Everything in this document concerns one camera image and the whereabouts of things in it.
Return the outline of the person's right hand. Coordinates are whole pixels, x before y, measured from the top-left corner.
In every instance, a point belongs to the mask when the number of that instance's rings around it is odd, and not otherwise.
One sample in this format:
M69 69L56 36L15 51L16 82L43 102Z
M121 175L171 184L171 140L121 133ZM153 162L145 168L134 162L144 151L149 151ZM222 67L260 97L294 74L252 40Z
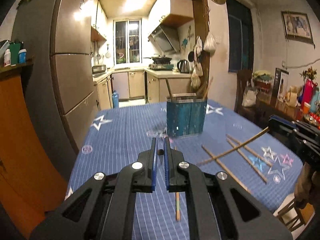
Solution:
M295 185L295 200L297 206L303 209L307 203L314 210L319 209L319 173L305 163Z

